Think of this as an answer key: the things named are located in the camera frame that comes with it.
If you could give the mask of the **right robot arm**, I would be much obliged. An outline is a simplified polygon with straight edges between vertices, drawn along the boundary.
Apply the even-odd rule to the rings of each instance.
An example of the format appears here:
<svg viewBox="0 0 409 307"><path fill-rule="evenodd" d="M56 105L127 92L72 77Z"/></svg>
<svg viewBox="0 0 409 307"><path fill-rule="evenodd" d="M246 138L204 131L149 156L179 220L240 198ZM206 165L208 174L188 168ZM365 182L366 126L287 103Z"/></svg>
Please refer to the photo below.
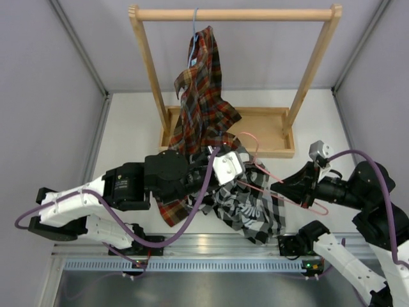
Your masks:
<svg viewBox="0 0 409 307"><path fill-rule="evenodd" d="M322 222L315 220L294 235L279 237L282 256L320 256L355 289L367 306L408 306L408 216L390 201L396 184L387 170L371 163L357 164L348 180L340 173L320 178L316 162L270 186L297 205L308 209L323 200L357 210L352 222L373 250L383 275L373 272L350 253Z"/></svg>

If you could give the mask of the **black white checkered shirt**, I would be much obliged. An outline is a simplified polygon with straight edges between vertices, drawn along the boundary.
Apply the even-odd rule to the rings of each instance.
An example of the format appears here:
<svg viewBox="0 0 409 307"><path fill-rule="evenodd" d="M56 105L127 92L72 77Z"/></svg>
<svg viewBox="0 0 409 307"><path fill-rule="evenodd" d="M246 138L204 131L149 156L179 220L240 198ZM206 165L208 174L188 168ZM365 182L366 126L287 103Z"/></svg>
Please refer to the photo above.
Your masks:
<svg viewBox="0 0 409 307"><path fill-rule="evenodd" d="M264 245L286 232L284 202L268 194L269 179L265 165L242 146L236 149L244 159L245 171L223 187L206 193L199 211L215 215L253 244Z"/></svg>

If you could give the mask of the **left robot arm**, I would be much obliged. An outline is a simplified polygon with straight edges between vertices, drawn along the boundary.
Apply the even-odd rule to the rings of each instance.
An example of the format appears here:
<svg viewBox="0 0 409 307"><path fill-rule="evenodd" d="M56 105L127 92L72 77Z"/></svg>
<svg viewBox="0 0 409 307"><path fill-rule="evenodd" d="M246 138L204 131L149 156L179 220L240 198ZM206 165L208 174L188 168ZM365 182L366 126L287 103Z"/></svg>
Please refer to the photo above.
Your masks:
<svg viewBox="0 0 409 307"><path fill-rule="evenodd" d="M189 162L174 150L149 155L144 162L128 162L87 184L67 190L38 191L37 215L26 228L53 241L89 239L118 251L138 255L144 248L164 248L187 229L205 194L225 184L229 163L218 150ZM165 204L195 194L196 201L179 232L167 240L145 236L137 223L126 223L118 212L149 210L156 195Z"/></svg>

